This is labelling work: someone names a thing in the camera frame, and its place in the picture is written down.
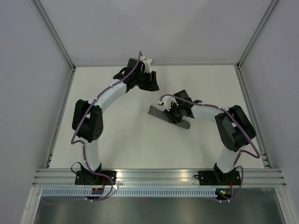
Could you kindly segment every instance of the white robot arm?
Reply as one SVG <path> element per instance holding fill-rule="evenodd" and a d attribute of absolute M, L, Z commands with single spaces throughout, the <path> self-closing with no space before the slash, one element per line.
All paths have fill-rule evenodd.
<path fill-rule="evenodd" d="M 127 93 L 130 89 L 138 86 L 141 90 L 158 91 L 156 72 L 152 71 L 151 63 L 153 59 L 141 56 L 139 64 L 134 72 L 124 81 L 119 82 L 136 65 L 137 60 L 131 58 L 126 68 L 123 68 L 118 74 L 113 77 L 111 82 L 112 88 L 105 91 L 99 98 L 96 98 L 96 103 L 92 106 L 89 117 L 84 119 L 81 127 L 78 130 L 77 136 L 85 144 L 85 155 L 89 166 L 94 171 L 101 169 L 101 162 L 98 154 L 98 138 L 103 132 L 103 116 L 104 111 L 120 96 Z M 72 122 L 73 130 L 76 130 L 87 108 L 92 104 L 95 98 L 88 101 L 78 100 L 75 106 L 74 117 Z"/>
<path fill-rule="evenodd" d="M 235 164 L 239 158 L 240 151 L 242 151 L 242 147 L 249 144 L 247 138 L 241 130 L 232 123 L 230 117 L 227 116 L 227 113 L 232 115 L 250 139 L 253 139 L 256 136 L 253 126 L 240 106 L 235 105 L 230 108 L 222 108 L 222 110 L 216 106 L 202 106 L 205 103 L 200 100 L 192 102 L 185 90 L 175 93 L 173 96 L 174 97 L 165 96 L 160 98 L 159 104 L 164 105 L 166 108 L 163 111 L 164 117 L 161 116 L 161 113 L 159 115 L 159 111 L 157 110 L 155 111 L 154 116 L 179 126 L 180 123 L 184 122 L 180 127 L 186 129 L 190 127 L 190 124 L 189 122 L 182 120 L 184 116 L 204 119 L 215 123 L 224 145 L 220 159 L 214 166 L 214 175 L 221 181 L 226 174 L 235 170 Z"/>

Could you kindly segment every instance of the gray wall panel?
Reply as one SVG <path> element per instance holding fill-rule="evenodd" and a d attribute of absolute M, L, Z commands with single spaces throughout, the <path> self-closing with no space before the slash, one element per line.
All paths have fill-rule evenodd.
<path fill-rule="evenodd" d="M 299 1 L 277 5 L 242 70 L 267 152 L 282 169 L 299 212 Z"/>
<path fill-rule="evenodd" d="M 20 222 L 70 68 L 30 0 L 0 1 L 0 216 Z"/>
<path fill-rule="evenodd" d="M 41 0 L 76 65 L 236 63 L 270 0 Z"/>

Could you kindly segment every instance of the gray object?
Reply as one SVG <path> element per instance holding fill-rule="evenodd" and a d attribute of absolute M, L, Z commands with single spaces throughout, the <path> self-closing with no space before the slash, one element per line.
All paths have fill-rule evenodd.
<path fill-rule="evenodd" d="M 201 197 L 111 197 L 99 203 L 46 197 L 36 224 L 284 224 L 275 191 L 242 189 L 228 204 Z"/>
<path fill-rule="evenodd" d="M 161 119 L 161 120 L 166 121 L 167 123 L 169 123 L 168 118 L 163 113 L 163 111 L 155 108 L 154 106 L 150 106 L 149 107 L 148 114 L 153 115 L 154 117 L 159 118 L 159 119 Z M 186 121 L 186 120 L 181 120 L 178 124 L 173 124 L 173 125 L 182 127 L 184 129 L 189 129 L 190 128 L 190 123 L 189 123 L 189 121 Z"/>

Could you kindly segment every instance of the black cable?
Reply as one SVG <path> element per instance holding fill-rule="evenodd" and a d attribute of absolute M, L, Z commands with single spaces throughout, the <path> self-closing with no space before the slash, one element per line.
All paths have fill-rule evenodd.
<path fill-rule="evenodd" d="M 77 176 L 77 172 L 75 172 L 75 171 L 73 170 L 73 166 L 74 166 L 76 163 L 79 163 L 80 166 L 82 166 L 82 163 L 81 163 L 81 162 L 75 162 L 75 163 L 71 166 L 71 171 Z"/>
<path fill-rule="evenodd" d="M 193 176 L 195 179 L 199 180 L 199 176 L 198 175 L 194 175 Z"/>

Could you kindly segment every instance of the aluminum frame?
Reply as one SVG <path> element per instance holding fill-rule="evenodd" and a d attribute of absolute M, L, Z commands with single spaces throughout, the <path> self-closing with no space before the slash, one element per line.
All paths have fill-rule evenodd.
<path fill-rule="evenodd" d="M 211 188 L 200 186 L 193 176 L 198 171 L 213 169 L 113 169 L 116 186 L 121 188 Z M 32 187 L 82 187 L 75 185 L 70 169 L 38 169 Z M 244 169 L 244 188 L 284 188 L 280 169 Z"/>

